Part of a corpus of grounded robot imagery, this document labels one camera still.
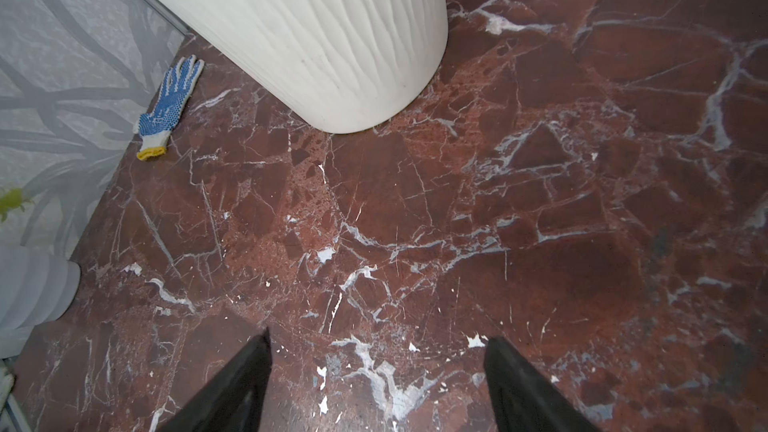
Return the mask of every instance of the marble tile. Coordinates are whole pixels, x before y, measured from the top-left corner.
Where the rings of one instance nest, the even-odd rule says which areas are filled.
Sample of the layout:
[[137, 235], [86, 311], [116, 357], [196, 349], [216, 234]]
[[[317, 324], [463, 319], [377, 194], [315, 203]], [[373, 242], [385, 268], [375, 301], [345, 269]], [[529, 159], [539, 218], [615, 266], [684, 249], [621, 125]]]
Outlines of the marble tile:
[[169, 153], [128, 149], [17, 396], [147, 430], [269, 326], [264, 430], [493, 430], [503, 335], [604, 430], [761, 430], [765, 3], [448, 0], [428, 87], [348, 136], [189, 36]]

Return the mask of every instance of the white textured column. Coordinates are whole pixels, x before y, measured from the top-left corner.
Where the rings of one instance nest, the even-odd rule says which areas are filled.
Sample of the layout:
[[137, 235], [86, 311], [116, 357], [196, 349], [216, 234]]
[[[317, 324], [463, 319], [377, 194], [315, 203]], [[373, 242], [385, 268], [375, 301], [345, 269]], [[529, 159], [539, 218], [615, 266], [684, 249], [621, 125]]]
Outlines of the white textured column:
[[448, 37], [446, 0], [160, 1], [327, 132], [364, 130], [407, 106]]
[[0, 341], [4, 333], [54, 321], [80, 283], [80, 267], [20, 245], [0, 245]]

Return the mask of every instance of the white paint speck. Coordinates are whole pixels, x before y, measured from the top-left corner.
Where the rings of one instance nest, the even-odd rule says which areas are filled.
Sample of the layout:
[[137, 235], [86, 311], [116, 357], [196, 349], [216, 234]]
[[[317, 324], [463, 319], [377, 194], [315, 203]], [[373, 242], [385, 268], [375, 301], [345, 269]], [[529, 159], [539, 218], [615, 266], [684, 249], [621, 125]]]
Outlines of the white paint speck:
[[485, 380], [485, 373], [484, 372], [477, 372], [476, 374], [472, 374], [472, 383], [475, 385], [475, 388], [480, 388], [480, 384]]
[[317, 405], [321, 414], [328, 414], [328, 396], [322, 398], [322, 402]]
[[136, 262], [134, 262], [133, 264], [130, 264], [130, 265], [126, 265], [123, 268], [123, 272], [132, 272], [132, 273], [134, 273], [136, 275], [141, 275], [141, 270], [142, 270], [141, 266], [139, 264], [137, 264]]
[[478, 12], [488, 19], [488, 23], [485, 24], [485, 32], [493, 35], [499, 35], [505, 30], [511, 30], [512, 32], [520, 32], [525, 29], [540, 30], [544, 33], [549, 33], [552, 30], [552, 24], [526, 24], [520, 25], [510, 22], [506, 17], [500, 15], [491, 14], [486, 10], [479, 9]]
[[328, 372], [328, 367], [324, 368], [317, 368], [317, 374], [322, 377], [322, 384], [320, 384], [320, 389], [326, 388], [326, 373]]
[[165, 290], [165, 283], [158, 278], [152, 278], [148, 282], [149, 284], [155, 284], [158, 286], [158, 292], [160, 293], [160, 298], [163, 299], [166, 302], [170, 302], [172, 304], [183, 304], [186, 305], [187, 308], [192, 312], [193, 314], [197, 312], [194, 305], [192, 305], [192, 301], [188, 298], [178, 298], [173, 295], [171, 295], [167, 290]]
[[467, 338], [467, 348], [485, 347], [485, 344], [480, 339], [480, 334], [475, 334], [475, 337], [469, 337], [468, 335], [464, 337]]
[[328, 247], [325, 247], [323, 250], [317, 251], [317, 260], [325, 264], [326, 262], [331, 260], [331, 257], [333, 257], [333, 254], [335, 253], [336, 251], [333, 250], [333, 247], [329, 245]]
[[163, 415], [163, 412], [165, 412], [165, 406], [157, 409], [154, 414], [152, 414], [152, 421], [149, 423], [149, 432], [155, 432], [158, 428], [158, 420], [160, 419], [160, 416]]
[[322, 172], [322, 183], [327, 184], [328, 180], [326, 179], [326, 169], [322, 166], [322, 164], [318, 164], [318, 167], [320, 168], [320, 171]]
[[331, 325], [333, 325], [333, 319], [336, 318], [336, 312], [339, 311], [339, 306], [341, 305], [341, 299], [342, 299], [342, 293], [339, 292], [339, 301], [336, 303], [336, 306], [333, 309], [333, 312], [331, 313], [331, 322], [328, 323], [328, 333], [331, 333]]

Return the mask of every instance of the marble floor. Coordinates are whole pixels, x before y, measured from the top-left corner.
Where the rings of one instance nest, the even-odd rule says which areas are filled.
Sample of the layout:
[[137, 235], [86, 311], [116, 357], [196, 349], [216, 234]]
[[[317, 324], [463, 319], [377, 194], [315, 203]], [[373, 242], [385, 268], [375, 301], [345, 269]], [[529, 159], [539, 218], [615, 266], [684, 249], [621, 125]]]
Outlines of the marble floor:
[[188, 36], [169, 153], [131, 144], [16, 363], [31, 423], [153, 430], [269, 326], [263, 430], [494, 430], [494, 335], [604, 430], [764, 430], [765, 4], [448, 0], [347, 136]]

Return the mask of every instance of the wall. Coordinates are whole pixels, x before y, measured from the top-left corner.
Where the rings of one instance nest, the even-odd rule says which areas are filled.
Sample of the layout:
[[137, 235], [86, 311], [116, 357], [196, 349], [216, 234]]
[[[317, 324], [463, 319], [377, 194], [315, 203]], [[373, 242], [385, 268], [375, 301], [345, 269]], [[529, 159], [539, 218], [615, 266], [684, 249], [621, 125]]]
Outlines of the wall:
[[0, 242], [68, 257], [183, 36], [142, 0], [0, 0]]

